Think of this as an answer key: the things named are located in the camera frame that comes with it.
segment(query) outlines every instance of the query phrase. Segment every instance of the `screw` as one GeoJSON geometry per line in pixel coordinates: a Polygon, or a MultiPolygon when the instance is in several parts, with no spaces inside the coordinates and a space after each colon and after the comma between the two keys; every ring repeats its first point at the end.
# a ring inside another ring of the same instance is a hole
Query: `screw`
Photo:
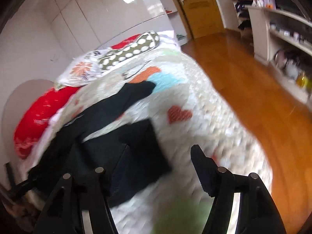
{"type": "Polygon", "coordinates": [[[252,177],[253,179],[257,179],[259,176],[257,173],[250,173],[250,177],[252,177]]]}
{"type": "Polygon", "coordinates": [[[71,177],[71,175],[69,173],[65,173],[63,175],[63,179],[69,179],[71,177]]]}
{"type": "Polygon", "coordinates": [[[103,167],[96,168],[96,173],[102,173],[104,171],[103,167]]]}
{"type": "Polygon", "coordinates": [[[218,171],[221,172],[221,173],[225,173],[227,171],[227,169],[225,167],[218,167],[218,171]]]}

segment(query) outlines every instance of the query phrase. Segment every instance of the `white quilt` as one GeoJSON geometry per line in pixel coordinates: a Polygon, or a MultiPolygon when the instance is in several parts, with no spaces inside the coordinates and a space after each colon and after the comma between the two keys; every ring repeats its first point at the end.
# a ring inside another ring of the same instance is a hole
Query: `white quilt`
{"type": "MultiPolygon", "coordinates": [[[[130,201],[111,209],[120,234],[202,232],[213,198],[202,190],[192,165],[190,148],[194,144],[232,173],[258,173],[270,191],[272,170],[258,141],[240,124],[199,65],[177,49],[149,51],[84,86],[65,106],[43,149],[63,124],[94,103],[116,94],[124,83],[132,80],[149,80],[156,87],[120,119],[85,140],[123,124],[150,118],[173,171],[130,201]]],[[[237,194],[228,233],[235,232],[238,210],[237,194]]]]}

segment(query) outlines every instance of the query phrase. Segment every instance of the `heart pattern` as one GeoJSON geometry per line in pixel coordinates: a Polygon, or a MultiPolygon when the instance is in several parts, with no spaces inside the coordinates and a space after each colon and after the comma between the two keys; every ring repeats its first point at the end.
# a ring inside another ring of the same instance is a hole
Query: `heart pattern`
{"type": "Polygon", "coordinates": [[[169,124],[179,121],[186,121],[193,116],[191,110],[182,110],[182,108],[177,105],[170,107],[167,114],[169,124]]]}
{"type": "Polygon", "coordinates": [[[75,112],[73,113],[73,115],[71,116],[71,118],[72,118],[72,119],[75,118],[78,114],[80,114],[80,113],[82,112],[82,110],[83,110],[83,106],[79,107],[79,108],[77,109],[77,111],[75,111],[75,112]]]}
{"type": "Polygon", "coordinates": [[[210,158],[212,158],[213,161],[215,161],[215,163],[216,163],[217,166],[220,166],[220,165],[219,165],[219,160],[218,160],[218,158],[217,158],[217,156],[216,156],[215,153],[213,153],[213,154],[210,156],[210,158]]]}

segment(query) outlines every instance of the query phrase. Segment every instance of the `red pillow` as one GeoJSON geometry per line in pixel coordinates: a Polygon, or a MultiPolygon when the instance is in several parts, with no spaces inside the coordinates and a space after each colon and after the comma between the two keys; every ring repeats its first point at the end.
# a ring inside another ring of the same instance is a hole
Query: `red pillow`
{"type": "Polygon", "coordinates": [[[111,46],[111,48],[112,49],[121,49],[121,48],[125,47],[126,45],[134,42],[140,35],[141,34],[133,35],[132,37],[127,38],[127,39],[121,41],[117,45],[111,46]]]}
{"type": "Polygon", "coordinates": [[[32,146],[40,139],[48,126],[49,119],[79,89],[80,87],[65,87],[55,91],[51,88],[26,111],[14,133],[15,151],[21,159],[28,157],[32,146]]]}

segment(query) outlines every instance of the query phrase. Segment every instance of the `wooden door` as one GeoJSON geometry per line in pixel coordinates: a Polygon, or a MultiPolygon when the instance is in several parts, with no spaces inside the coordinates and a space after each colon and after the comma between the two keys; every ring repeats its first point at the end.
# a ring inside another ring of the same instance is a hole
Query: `wooden door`
{"type": "Polygon", "coordinates": [[[195,39],[223,31],[216,0],[179,0],[195,39]]]}

